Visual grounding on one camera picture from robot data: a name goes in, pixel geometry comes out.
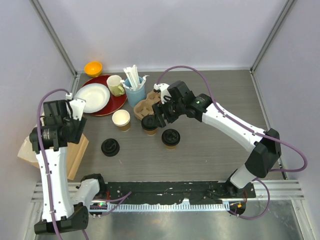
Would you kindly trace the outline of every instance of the mug handle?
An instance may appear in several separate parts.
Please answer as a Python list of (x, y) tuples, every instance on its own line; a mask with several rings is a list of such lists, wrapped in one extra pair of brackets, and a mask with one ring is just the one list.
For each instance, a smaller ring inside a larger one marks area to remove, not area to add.
[(120, 89), (121, 95), (125, 94), (125, 89), (122, 86), (118, 86), (118, 89)]

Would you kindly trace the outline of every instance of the red plate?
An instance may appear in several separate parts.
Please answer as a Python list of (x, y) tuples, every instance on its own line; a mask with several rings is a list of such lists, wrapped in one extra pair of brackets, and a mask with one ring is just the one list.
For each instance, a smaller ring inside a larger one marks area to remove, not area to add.
[[(83, 84), (83, 86), (88, 85), (88, 84), (103, 84), (106, 87), (108, 87), (107, 79), (109, 77), (110, 77), (110, 75), (102, 75), (102, 76), (94, 77), (94, 78), (90, 79), (89, 81), (87, 81), (85, 84)], [(107, 105), (104, 108), (102, 108), (100, 111), (96, 111), (96, 112), (90, 113), (90, 114), (94, 115), (94, 116), (106, 116), (109, 114), (113, 114), (115, 111), (120, 109), (125, 104), (126, 100), (127, 100), (126, 94), (123, 94), (121, 96), (113, 96), (110, 92), (110, 99), (109, 99), (109, 102), (107, 103)]]

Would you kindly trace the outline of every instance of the orange bowl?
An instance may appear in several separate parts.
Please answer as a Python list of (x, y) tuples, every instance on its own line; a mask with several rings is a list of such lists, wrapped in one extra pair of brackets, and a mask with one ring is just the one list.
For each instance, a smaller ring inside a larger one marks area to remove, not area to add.
[(98, 61), (91, 61), (85, 65), (84, 72), (90, 77), (98, 77), (102, 73), (102, 64)]

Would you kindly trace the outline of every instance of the black lid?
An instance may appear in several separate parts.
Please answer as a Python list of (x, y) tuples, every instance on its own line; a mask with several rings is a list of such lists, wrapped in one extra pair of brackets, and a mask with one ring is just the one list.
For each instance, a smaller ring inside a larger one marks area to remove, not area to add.
[(141, 127), (147, 131), (155, 130), (157, 128), (157, 126), (155, 126), (155, 116), (147, 115), (144, 118), (142, 118)]
[(119, 152), (120, 145), (117, 140), (109, 138), (103, 141), (103, 143), (101, 144), (101, 150), (107, 157), (113, 157)]
[(175, 129), (167, 129), (162, 133), (162, 142), (167, 146), (175, 146), (180, 142), (180, 134)]

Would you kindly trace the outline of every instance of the blue cup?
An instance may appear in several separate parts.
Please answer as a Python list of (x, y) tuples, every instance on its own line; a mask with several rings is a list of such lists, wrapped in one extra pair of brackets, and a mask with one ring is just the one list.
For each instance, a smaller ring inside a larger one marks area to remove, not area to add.
[[(139, 77), (139, 81), (140, 81), (140, 83), (142, 83), (143, 78)], [(131, 88), (131, 84), (130, 84), (128, 78), (124, 81), (124, 84), (126, 86), (128, 86), (129, 88)], [(143, 86), (140, 89), (135, 90), (135, 91), (129, 90), (126, 87), (124, 88), (125, 94), (128, 98), (129, 105), (131, 107), (134, 108), (138, 104), (138, 102), (147, 98), (145, 85), (146, 84), (143, 84)]]

